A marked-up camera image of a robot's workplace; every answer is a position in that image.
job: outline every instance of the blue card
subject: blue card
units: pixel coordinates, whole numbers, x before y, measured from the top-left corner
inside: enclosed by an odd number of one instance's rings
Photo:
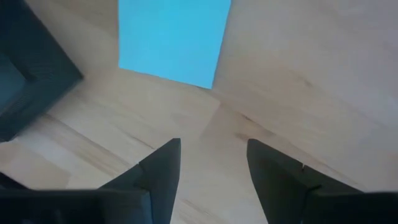
[[[119,66],[211,88],[231,0],[119,0]]]

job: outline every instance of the blue paper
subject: blue paper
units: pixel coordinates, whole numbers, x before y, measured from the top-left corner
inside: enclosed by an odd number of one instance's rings
[[[230,0],[119,0],[119,66],[211,88]]]

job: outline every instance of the wooden table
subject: wooden table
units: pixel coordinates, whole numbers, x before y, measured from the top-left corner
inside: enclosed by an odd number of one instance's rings
[[[35,189],[95,188],[182,138],[173,223],[266,223],[256,138],[361,190],[398,190],[397,1],[235,0],[214,88],[118,68],[116,0],[28,0],[85,81],[0,170]]]

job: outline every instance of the wooden surface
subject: wooden surface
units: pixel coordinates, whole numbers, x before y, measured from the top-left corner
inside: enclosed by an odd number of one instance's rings
[[[246,161],[257,138],[398,190],[397,1],[233,1],[212,90],[119,69],[116,0],[28,2],[85,81],[0,145],[23,184],[96,188],[181,137],[172,223],[266,223]]]

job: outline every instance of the black plastic part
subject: black plastic part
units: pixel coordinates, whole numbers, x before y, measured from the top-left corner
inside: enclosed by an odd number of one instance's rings
[[[0,95],[10,95],[0,100],[1,142],[46,112],[82,75],[23,0],[0,1],[0,54],[0,77],[12,82],[0,88]]]
[[[255,139],[248,162],[269,224],[398,223],[396,193],[364,194]]]
[[[98,190],[15,190],[23,186],[0,175],[0,223],[168,224],[180,154],[173,139]]]

